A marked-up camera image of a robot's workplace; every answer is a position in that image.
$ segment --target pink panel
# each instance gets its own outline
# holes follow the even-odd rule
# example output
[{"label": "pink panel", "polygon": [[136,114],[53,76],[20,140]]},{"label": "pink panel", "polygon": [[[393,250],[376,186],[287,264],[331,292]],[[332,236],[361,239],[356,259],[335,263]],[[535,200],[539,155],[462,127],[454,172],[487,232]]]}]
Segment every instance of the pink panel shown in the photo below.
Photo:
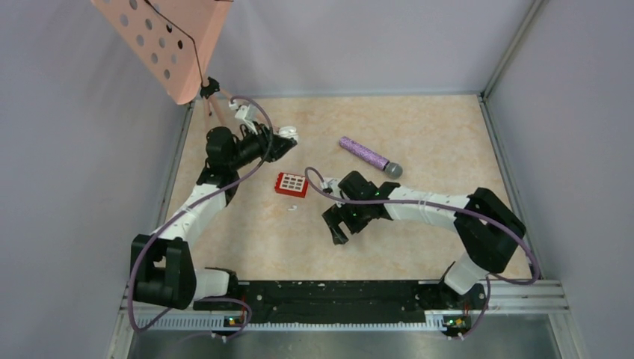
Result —
[{"label": "pink panel", "polygon": [[[91,0],[128,43],[145,67],[178,104],[200,88],[194,44],[144,0]],[[231,1],[151,0],[152,5],[194,38],[203,75],[212,57]]]}]

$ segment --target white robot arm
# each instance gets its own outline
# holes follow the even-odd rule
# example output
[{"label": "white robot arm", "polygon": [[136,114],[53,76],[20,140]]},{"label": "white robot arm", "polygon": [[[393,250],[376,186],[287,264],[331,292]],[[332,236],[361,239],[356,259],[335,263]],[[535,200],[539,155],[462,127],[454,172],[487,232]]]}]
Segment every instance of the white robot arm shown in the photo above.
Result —
[{"label": "white robot arm", "polygon": [[[207,134],[207,159],[196,185],[169,227],[158,236],[142,259],[133,298],[136,301],[184,309],[192,301],[227,293],[230,274],[221,269],[195,269],[190,249],[215,215],[224,209],[238,186],[204,200],[210,194],[238,180],[238,169],[255,159],[277,161],[298,143],[297,130],[282,127],[276,133],[257,123],[250,105],[239,106],[236,119],[248,128],[243,139],[227,127],[216,127]],[[150,236],[139,235],[132,242],[131,267]],[[165,267],[154,265],[165,259]]]},{"label": "white robot arm", "polygon": [[520,238],[526,232],[522,222],[490,190],[478,188],[470,195],[450,196],[414,191],[396,182],[385,182],[376,187],[361,174],[352,171],[344,179],[325,179],[324,191],[334,197],[349,200],[410,200],[414,203],[385,203],[354,205],[335,203],[322,217],[333,235],[335,245],[348,241],[339,228],[344,223],[351,233],[359,233],[372,219],[392,221],[421,221],[456,232],[466,252],[443,276],[443,282],[457,294],[463,295],[488,273],[501,273],[517,248],[517,243],[491,224],[448,209],[426,206],[428,202],[468,209],[502,223]]}]

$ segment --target red box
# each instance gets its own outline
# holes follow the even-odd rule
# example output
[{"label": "red box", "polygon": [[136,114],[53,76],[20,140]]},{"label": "red box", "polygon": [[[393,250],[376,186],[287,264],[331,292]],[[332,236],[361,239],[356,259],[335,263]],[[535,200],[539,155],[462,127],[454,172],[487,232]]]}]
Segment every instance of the red box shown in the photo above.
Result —
[{"label": "red box", "polygon": [[275,191],[288,196],[304,198],[308,191],[308,181],[306,177],[298,174],[280,172],[280,174],[277,175]]}]

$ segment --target small white piece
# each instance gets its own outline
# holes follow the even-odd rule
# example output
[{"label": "small white piece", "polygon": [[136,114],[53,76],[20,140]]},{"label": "small white piece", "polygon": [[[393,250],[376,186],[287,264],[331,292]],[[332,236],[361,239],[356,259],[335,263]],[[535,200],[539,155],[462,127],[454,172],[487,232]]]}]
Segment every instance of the small white piece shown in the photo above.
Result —
[{"label": "small white piece", "polygon": [[252,133],[257,134],[256,129],[256,109],[252,105],[242,105],[236,112],[235,119],[242,122]]},{"label": "small white piece", "polygon": [[[339,189],[339,179],[337,178],[331,178],[331,177],[325,177],[324,178],[324,182],[321,183],[321,189],[331,189],[332,193],[330,193],[331,196],[334,197],[342,197],[342,192]],[[335,204],[338,207],[343,206],[343,202],[335,202]]]},{"label": "small white piece", "polygon": [[233,111],[238,111],[238,108],[240,108],[240,102],[238,101],[229,101],[229,108],[231,108]]},{"label": "small white piece", "polygon": [[478,283],[479,280],[484,279],[488,273],[488,271],[475,264],[469,258],[469,254],[465,252],[447,272],[445,284],[456,291],[457,294],[463,295],[469,292],[471,287]]},{"label": "small white piece", "polygon": [[299,143],[299,134],[297,129],[293,126],[280,127],[277,131],[277,135],[283,138],[292,138],[295,142]]}]

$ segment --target microphone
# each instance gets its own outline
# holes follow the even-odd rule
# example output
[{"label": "microphone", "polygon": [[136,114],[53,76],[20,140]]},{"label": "microphone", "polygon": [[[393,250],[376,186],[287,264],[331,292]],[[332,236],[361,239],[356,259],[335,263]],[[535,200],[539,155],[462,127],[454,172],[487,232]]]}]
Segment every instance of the microphone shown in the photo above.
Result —
[{"label": "microphone", "polygon": [[363,146],[362,144],[358,144],[355,141],[352,141],[350,138],[341,137],[339,140],[339,145],[348,150],[348,152],[352,153],[356,157],[359,157],[365,162],[368,162],[372,166],[378,168],[379,170],[385,172],[387,176],[393,180],[396,180],[403,174],[403,167],[396,162],[390,162],[385,157],[379,155],[378,153],[370,150],[368,147]]}]

